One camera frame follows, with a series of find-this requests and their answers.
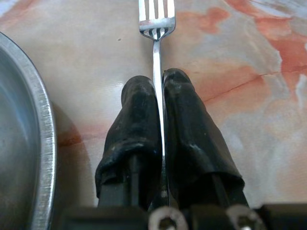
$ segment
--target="metal fork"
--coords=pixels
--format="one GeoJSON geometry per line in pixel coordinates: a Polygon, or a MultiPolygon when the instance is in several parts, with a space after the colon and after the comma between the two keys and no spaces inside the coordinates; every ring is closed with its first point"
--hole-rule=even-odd
{"type": "Polygon", "coordinates": [[[139,0],[140,33],[153,40],[153,83],[158,101],[161,140],[162,140],[162,184],[161,198],[169,205],[168,181],[165,161],[165,103],[162,85],[160,44],[163,37],[174,31],[176,26],[174,0],[167,0],[167,17],[164,14],[163,0],[158,0],[158,18],[155,17],[154,0],[149,1],[149,15],[146,18],[145,0],[139,0]]]}

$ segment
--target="marble surface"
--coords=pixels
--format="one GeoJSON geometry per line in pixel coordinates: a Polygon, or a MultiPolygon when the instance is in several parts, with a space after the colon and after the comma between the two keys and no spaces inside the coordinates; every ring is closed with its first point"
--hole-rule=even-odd
{"type": "MultiPolygon", "coordinates": [[[[307,1],[176,0],[163,69],[190,76],[251,206],[307,202],[307,1]]],[[[0,0],[0,31],[40,72],[58,130],[55,217],[97,202],[94,171],[120,93],[151,76],[136,0],[0,0]]]]}

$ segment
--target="stainless steel bowl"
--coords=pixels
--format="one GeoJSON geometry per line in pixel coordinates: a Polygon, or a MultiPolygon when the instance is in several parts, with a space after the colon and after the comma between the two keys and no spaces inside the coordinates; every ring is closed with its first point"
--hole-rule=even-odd
{"type": "Polygon", "coordinates": [[[0,229],[48,228],[55,168],[44,84],[27,55],[0,33],[0,229]]]}

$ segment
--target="fork handle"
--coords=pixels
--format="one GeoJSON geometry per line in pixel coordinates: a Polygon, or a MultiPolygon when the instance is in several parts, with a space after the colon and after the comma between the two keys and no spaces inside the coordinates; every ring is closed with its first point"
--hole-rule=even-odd
{"type": "Polygon", "coordinates": [[[165,161],[165,102],[164,90],[162,84],[162,71],[161,71],[161,54],[160,54],[161,40],[153,41],[153,83],[155,93],[158,101],[160,129],[161,129],[161,144],[162,144],[162,171],[161,171],[161,199],[164,205],[169,205],[168,199],[168,179],[166,174],[166,161],[165,161]]]}

